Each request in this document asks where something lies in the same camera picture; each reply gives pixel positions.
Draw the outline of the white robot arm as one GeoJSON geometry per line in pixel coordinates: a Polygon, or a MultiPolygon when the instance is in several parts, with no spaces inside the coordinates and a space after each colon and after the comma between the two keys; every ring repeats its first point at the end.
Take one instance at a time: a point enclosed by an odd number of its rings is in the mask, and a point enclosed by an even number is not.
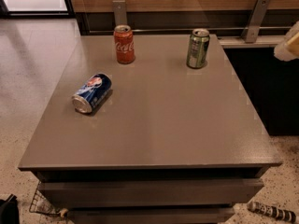
{"type": "Polygon", "coordinates": [[[299,21],[285,34],[283,40],[275,46],[274,56],[285,62],[299,58],[299,21]]]}

